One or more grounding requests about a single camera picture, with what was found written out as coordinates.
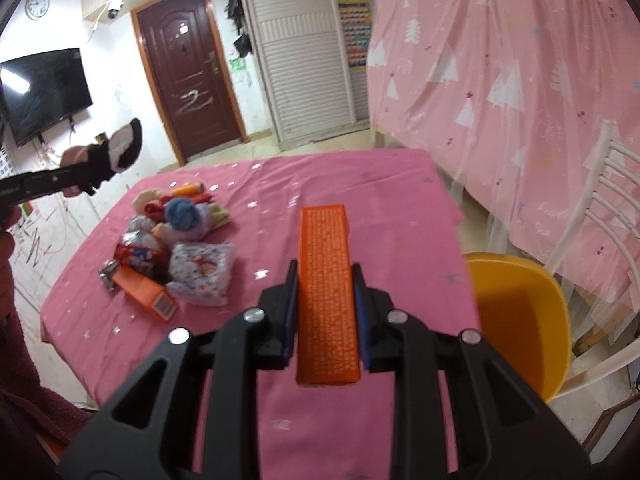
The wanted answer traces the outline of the person's red sleeve forearm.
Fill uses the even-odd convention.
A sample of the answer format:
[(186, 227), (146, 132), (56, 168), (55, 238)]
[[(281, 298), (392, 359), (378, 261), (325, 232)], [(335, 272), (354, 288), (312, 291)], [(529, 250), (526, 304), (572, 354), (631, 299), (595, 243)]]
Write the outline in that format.
[(15, 206), (1, 211), (1, 477), (57, 479), (58, 459), (93, 412), (45, 387), (28, 352), (10, 263), (9, 228), (21, 215)]

